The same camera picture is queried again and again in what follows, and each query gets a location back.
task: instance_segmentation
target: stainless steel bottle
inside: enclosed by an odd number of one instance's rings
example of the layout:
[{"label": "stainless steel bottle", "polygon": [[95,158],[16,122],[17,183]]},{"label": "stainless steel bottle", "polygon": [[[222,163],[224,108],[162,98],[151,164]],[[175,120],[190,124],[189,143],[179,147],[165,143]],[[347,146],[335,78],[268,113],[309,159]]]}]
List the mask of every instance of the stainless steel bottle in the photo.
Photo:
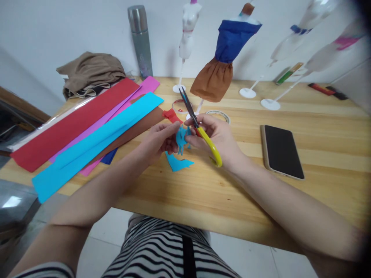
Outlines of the stainless steel bottle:
[{"label": "stainless steel bottle", "polygon": [[144,80],[148,76],[153,76],[150,38],[148,36],[147,15],[144,6],[129,7],[128,17],[140,75],[142,80]]}]

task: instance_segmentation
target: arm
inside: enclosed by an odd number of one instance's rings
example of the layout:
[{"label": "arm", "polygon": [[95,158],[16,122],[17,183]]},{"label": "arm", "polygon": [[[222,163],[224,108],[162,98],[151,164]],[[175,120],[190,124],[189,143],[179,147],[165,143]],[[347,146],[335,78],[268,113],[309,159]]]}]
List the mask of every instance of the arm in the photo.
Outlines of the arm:
[{"label": "arm", "polygon": [[[210,115],[198,115],[197,118],[222,156],[225,170],[310,252],[308,258],[311,262],[312,254],[321,255],[322,261],[326,261],[326,258],[357,260],[361,243],[359,230],[323,203],[254,164],[239,149],[227,123]],[[191,145],[209,152],[201,138],[188,136],[185,139]]]},{"label": "arm", "polygon": [[76,273],[94,223],[162,152],[177,152],[175,134],[179,126],[179,122],[154,126],[138,148],[79,188],[40,232],[9,277],[51,261],[64,263]]}]

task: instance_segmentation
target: brown paper skirt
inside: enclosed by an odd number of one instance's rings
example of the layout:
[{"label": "brown paper skirt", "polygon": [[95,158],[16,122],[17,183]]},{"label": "brown paper skirt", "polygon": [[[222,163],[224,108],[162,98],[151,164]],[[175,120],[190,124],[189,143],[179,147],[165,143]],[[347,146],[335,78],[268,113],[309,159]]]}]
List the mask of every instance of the brown paper skirt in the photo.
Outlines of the brown paper skirt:
[{"label": "brown paper skirt", "polygon": [[204,100],[219,102],[231,85],[232,78],[232,63],[222,63],[214,57],[199,72],[190,92]]}]

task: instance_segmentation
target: phone screen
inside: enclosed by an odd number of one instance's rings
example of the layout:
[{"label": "phone screen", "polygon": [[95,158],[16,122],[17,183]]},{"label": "phone screen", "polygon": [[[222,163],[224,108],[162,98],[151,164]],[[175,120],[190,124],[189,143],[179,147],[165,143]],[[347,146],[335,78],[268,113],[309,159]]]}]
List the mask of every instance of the phone screen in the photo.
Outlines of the phone screen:
[{"label": "phone screen", "polygon": [[264,126],[269,166],[273,170],[304,179],[303,169],[291,131]]}]

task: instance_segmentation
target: smartphone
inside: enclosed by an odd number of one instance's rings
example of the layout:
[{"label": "smartphone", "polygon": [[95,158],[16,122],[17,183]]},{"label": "smartphone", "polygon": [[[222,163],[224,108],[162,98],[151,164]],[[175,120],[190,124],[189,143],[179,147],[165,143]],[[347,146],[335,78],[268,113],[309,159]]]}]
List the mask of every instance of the smartphone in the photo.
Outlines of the smartphone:
[{"label": "smartphone", "polygon": [[260,128],[265,167],[284,176],[304,180],[293,133],[270,125],[261,125]]}]

